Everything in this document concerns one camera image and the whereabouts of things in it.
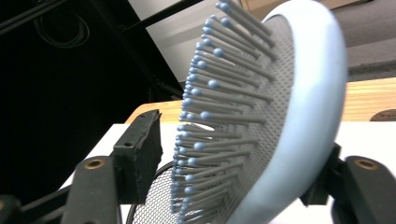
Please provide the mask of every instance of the wooden table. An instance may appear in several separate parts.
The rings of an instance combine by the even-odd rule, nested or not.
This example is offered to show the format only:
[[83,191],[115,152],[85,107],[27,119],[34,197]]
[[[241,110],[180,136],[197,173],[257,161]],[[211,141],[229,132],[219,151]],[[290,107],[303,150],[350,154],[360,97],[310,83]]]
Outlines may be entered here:
[[[136,116],[153,109],[163,113],[161,123],[178,123],[181,101],[144,104],[126,120],[131,123]],[[349,82],[342,121],[369,121],[378,112],[396,109],[396,77]]]

